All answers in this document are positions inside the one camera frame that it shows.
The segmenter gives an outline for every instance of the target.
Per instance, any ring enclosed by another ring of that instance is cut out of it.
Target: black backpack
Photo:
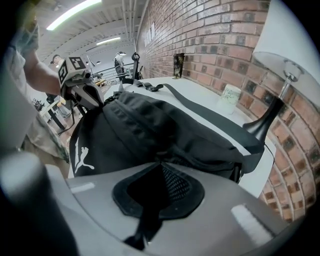
[[[120,63],[118,62],[118,60],[116,58],[114,58],[114,67],[118,67],[120,66]]]
[[[75,177],[111,173],[150,162],[192,167],[239,182],[252,172],[264,145],[222,115],[166,86],[188,109],[230,135],[251,154],[242,155],[227,139],[175,106],[134,92],[115,92],[103,108],[90,110],[70,139]]]

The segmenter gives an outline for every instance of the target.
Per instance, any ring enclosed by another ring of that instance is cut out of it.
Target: lamp stand
[[[261,143],[265,143],[267,132],[270,125],[278,115],[279,111],[285,104],[283,102],[285,95],[292,82],[297,82],[302,70],[292,62],[286,61],[284,74],[286,79],[284,81],[279,97],[274,97],[270,107],[259,119],[253,122],[245,123],[242,127],[249,133],[254,135]]]

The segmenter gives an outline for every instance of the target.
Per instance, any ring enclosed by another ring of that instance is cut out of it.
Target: backpack strap
[[[224,131],[250,153],[250,155],[243,156],[243,173],[248,174],[255,170],[264,153],[265,147],[254,135],[228,118],[187,99],[171,85],[163,83],[163,86],[167,87],[176,99],[187,109]]]

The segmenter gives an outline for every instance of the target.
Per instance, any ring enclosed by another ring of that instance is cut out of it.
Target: white lampshade
[[[281,0],[270,3],[253,57],[283,79],[285,61],[298,65],[303,74],[292,86],[320,106],[319,52],[298,18]]]

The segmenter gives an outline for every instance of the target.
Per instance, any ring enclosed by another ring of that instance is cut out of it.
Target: ceiling
[[[56,54],[63,58],[86,56],[133,44],[147,0],[102,0],[70,17],[55,30],[46,29],[56,18],[83,1],[41,0],[36,6],[40,34],[37,55],[42,62],[48,65]],[[121,39],[96,45],[114,37]]]

